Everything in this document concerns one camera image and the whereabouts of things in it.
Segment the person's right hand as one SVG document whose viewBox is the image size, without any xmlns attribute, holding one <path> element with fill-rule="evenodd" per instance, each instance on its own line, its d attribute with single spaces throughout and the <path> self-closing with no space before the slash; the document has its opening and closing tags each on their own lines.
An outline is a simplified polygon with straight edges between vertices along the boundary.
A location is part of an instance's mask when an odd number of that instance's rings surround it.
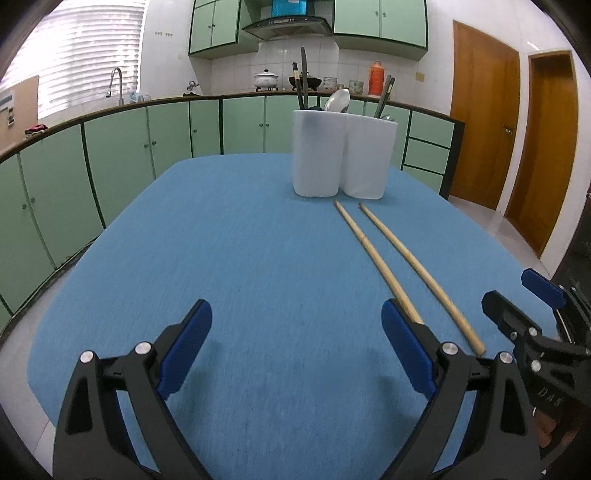
<svg viewBox="0 0 591 480">
<path fill-rule="evenodd" d="M 537 427 L 539 446 L 550 448 L 551 444 L 558 442 L 561 446 L 568 446 L 578 433 L 577 429 L 565 431 L 562 424 L 536 409 L 533 415 Z"/>
</svg>

